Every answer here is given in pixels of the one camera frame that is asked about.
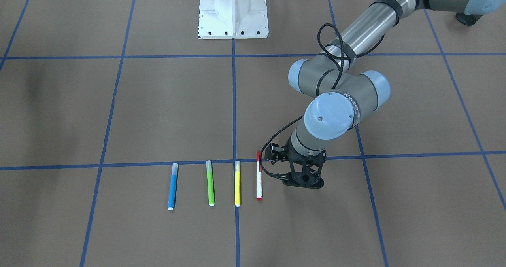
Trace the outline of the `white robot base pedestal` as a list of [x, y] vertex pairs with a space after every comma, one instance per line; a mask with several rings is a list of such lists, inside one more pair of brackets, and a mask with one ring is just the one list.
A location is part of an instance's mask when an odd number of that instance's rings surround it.
[[267, 0], [199, 0], [198, 38], [264, 39], [268, 36]]

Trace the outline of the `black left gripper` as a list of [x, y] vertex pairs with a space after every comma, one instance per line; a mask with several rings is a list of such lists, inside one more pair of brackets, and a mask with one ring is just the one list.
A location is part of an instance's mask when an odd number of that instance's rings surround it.
[[288, 140], [285, 146], [278, 146], [276, 143], [268, 144], [264, 151], [264, 160], [271, 164], [277, 162], [289, 162], [304, 167], [322, 167], [327, 161], [326, 150], [314, 151], [302, 146], [302, 153], [298, 152], [294, 145]]

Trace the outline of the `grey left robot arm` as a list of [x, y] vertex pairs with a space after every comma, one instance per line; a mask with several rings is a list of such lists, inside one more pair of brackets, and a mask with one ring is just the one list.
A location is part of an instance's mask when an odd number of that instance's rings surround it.
[[401, 19], [417, 10], [483, 16], [499, 9], [505, 0], [374, 0], [352, 24], [340, 33], [333, 24], [335, 38], [324, 45], [312, 60], [298, 60], [289, 69], [289, 85], [313, 98], [303, 116], [294, 120], [296, 128], [284, 146], [269, 140], [257, 153], [257, 161], [289, 161], [304, 167], [321, 166], [326, 148], [335, 139], [357, 126], [378, 110], [391, 94], [387, 78], [369, 70], [353, 76], [348, 70], [370, 54], [385, 34]]

